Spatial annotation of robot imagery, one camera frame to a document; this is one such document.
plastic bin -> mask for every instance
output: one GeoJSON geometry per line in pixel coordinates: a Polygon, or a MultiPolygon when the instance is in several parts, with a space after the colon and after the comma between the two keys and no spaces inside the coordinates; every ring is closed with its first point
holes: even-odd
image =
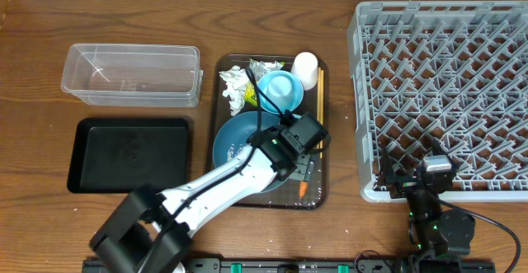
{"type": "Polygon", "coordinates": [[[347,30],[361,195],[381,147],[410,174],[433,140],[460,165],[450,201],[528,200],[528,2],[363,2],[347,30]]]}
{"type": "Polygon", "coordinates": [[[61,87],[89,105],[194,107],[201,77],[193,46],[75,44],[61,87]]]}

blue plate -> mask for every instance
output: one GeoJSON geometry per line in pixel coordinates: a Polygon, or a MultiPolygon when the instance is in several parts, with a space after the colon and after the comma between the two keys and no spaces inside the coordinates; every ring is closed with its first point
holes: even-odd
{"type": "MultiPolygon", "coordinates": [[[[261,80],[258,81],[258,88],[260,88],[261,91],[264,92],[264,94],[266,95],[267,86],[270,84],[270,81],[277,76],[287,77],[291,81],[291,85],[294,89],[294,99],[290,103],[290,107],[287,107],[286,109],[289,111],[293,111],[297,107],[299,107],[304,95],[303,83],[301,83],[300,80],[294,74],[282,70],[269,72],[268,74],[264,75],[261,80]]],[[[273,114],[279,114],[277,110],[268,101],[266,101],[263,96],[261,96],[261,105],[265,111],[268,111],[273,114]]]]}
{"type": "MultiPolygon", "coordinates": [[[[278,125],[281,119],[273,114],[262,112],[261,129],[278,125]]],[[[237,156],[240,149],[247,144],[248,138],[257,130],[257,112],[249,111],[236,115],[220,128],[214,138],[213,163],[215,167],[224,165],[237,156]]],[[[273,191],[281,186],[283,181],[271,183],[264,191],[273,191]]]]}

black tray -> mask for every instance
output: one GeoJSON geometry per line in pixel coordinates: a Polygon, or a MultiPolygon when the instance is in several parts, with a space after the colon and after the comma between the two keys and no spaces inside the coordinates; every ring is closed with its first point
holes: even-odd
{"type": "Polygon", "coordinates": [[[68,189],[127,193],[145,184],[156,191],[185,184],[187,140],[183,119],[81,120],[68,189]]]}
{"type": "MultiPolygon", "coordinates": [[[[209,131],[209,150],[205,168],[210,171],[213,169],[213,143],[220,128],[232,117],[229,110],[229,99],[222,96],[225,90],[225,82],[220,78],[219,72],[231,69],[234,65],[240,68],[249,66],[249,59],[256,59],[265,62],[285,62],[282,68],[285,71],[291,70],[291,65],[295,57],[270,56],[270,55],[248,55],[248,54],[228,54],[225,55],[216,64],[214,72],[214,90],[211,101],[211,122],[209,131]]],[[[324,71],[324,127],[328,128],[328,67],[319,60],[319,67],[324,71]]],[[[317,90],[314,87],[304,92],[304,98],[300,106],[293,111],[295,114],[302,115],[310,112],[313,116],[317,115],[317,90]]],[[[246,104],[240,113],[254,111],[256,107],[246,104]]],[[[315,167],[313,169],[312,179],[309,183],[308,191],[303,199],[299,199],[299,182],[287,180],[284,185],[267,193],[250,195],[240,200],[236,206],[243,207],[261,207],[277,209],[317,209],[327,199],[328,193],[328,156],[323,154],[323,159],[317,156],[315,167]]]]}

tray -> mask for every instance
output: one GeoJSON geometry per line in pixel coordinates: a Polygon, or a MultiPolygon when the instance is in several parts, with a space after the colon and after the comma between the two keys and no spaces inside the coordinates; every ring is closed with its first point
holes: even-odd
{"type": "Polygon", "coordinates": [[[77,126],[68,190],[128,193],[185,184],[188,126],[183,119],[87,118],[77,126]]]}
{"type": "MultiPolygon", "coordinates": [[[[249,59],[256,59],[266,62],[285,62],[283,70],[290,71],[295,57],[270,56],[270,55],[248,55],[248,54],[228,54],[219,60],[214,71],[214,90],[211,102],[211,121],[209,132],[209,151],[206,162],[206,169],[212,170],[213,143],[215,136],[230,118],[229,99],[222,96],[225,89],[225,82],[220,78],[219,71],[231,69],[234,65],[241,68],[249,66],[249,59]]],[[[328,128],[328,67],[319,60],[319,67],[324,70],[324,127],[328,128]]],[[[317,115],[317,86],[304,92],[304,99],[300,106],[294,111],[295,114],[302,115],[309,111],[312,115],[317,115]]],[[[254,111],[257,108],[246,104],[240,113],[254,111]]],[[[236,206],[261,207],[276,209],[303,209],[312,210],[320,207],[327,199],[328,193],[328,156],[323,153],[323,158],[317,158],[309,183],[308,191],[303,199],[299,199],[299,181],[287,180],[284,185],[267,193],[250,195],[240,200],[236,206]]]]}
{"type": "Polygon", "coordinates": [[[528,2],[363,2],[347,37],[363,198],[391,201],[381,147],[409,174],[436,140],[443,200],[528,200],[528,2]]]}

dish rack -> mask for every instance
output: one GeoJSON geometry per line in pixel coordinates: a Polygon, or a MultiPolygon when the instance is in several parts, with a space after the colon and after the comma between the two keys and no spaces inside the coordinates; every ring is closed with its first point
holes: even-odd
{"type": "Polygon", "coordinates": [[[409,174],[438,140],[450,201],[528,200],[528,2],[363,2],[347,29],[361,195],[382,147],[409,174]]]}

